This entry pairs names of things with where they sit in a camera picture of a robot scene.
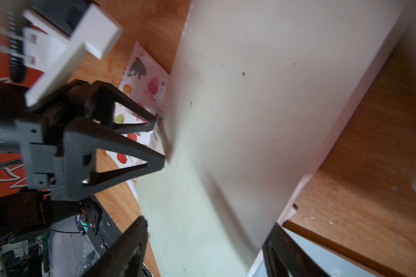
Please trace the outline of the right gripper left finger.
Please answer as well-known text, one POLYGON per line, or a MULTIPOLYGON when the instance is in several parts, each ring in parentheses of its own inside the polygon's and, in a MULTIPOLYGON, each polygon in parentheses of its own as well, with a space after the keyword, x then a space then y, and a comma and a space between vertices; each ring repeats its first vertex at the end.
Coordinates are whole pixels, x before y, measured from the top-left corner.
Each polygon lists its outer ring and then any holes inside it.
POLYGON ((148 224, 143 216, 113 244, 88 271, 85 277, 141 277, 148 242, 148 224))

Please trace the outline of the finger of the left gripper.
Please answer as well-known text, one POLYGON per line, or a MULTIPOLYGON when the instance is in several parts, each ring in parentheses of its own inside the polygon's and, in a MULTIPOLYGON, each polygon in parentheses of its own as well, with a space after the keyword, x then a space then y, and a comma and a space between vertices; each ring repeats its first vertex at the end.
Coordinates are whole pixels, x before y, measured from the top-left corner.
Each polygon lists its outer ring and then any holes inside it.
POLYGON ((121 135, 152 131, 157 122, 143 106, 102 81, 90 85, 90 118, 121 135))
POLYGON ((151 131, 156 118, 145 123, 106 127, 87 118, 74 119, 64 131, 65 200, 79 201, 130 179, 162 170, 165 156, 127 137, 151 131), (105 150, 134 157, 143 163, 107 172, 96 171, 96 151, 105 150))

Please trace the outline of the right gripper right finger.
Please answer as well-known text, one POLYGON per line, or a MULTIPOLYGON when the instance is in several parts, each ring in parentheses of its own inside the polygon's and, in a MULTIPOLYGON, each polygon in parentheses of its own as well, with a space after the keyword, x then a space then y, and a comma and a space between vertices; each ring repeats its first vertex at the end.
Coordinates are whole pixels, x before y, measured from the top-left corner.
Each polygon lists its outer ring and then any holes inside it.
POLYGON ((269 277, 329 277, 279 224, 272 228, 262 253, 269 277))

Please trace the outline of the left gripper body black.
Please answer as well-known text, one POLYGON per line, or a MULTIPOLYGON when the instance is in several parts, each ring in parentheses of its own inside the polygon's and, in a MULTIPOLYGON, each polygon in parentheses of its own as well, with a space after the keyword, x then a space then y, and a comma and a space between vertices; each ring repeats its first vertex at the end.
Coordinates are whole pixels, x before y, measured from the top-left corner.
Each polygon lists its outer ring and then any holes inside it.
POLYGON ((25 87, 0 82, 0 153, 21 155, 28 182, 0 197, 0 239, 40 235, 81 212, 82 196, 67 187, 64 129, 74 117, 70 94, 83 85, 74 81, 27 108, 25 87))

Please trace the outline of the teal steno notes notebook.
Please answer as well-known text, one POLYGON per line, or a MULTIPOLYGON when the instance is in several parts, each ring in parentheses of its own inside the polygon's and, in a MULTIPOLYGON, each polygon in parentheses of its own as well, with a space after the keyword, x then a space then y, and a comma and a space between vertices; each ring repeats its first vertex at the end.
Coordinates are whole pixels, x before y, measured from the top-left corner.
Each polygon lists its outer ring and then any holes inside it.
POLYGON ((307 238, 283 230, 318 264, 330 277, 382 277, 382 274, 371 270, 337 252, 308 240, 307 238))

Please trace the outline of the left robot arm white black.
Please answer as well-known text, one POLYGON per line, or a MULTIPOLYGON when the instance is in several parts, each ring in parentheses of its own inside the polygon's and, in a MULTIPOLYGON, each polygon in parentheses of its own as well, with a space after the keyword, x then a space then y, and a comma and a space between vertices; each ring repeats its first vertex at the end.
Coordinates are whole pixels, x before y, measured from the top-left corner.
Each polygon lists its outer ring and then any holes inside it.
POLYGON ((129 138, 156 117, 115 86, 76 80, 27 106, 25 87, 0 82, 0 153, 19 158, 27 187, 0 197, 0 251, 40 250, 56 276, 142 277, 148 224, 112 226, 95 194, 163 169, 165 157, 129 138))

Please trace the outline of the white sticker picture notebook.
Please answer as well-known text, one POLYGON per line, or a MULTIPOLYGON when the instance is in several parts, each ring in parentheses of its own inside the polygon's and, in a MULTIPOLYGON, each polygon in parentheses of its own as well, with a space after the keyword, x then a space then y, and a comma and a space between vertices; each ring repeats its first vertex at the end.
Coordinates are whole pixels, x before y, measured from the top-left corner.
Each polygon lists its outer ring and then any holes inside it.
MULTIPOLYGON (((135 43, 129 61, 122 76, 119 90, 130 97, 134 102, 143 106, 156 117, 163 115, 163 98, 168 86, 169 74, 154 58, 140 45, 135 43)), ((158 131, 123 135, 129 139, 145 145, 153 150, 157 149, 158 131)), ((120 169, 146 163, 138 158, 106 151, 120 169)), ((135 184, 137 178, 126 181, 132 194, 138 201, 135 184)))

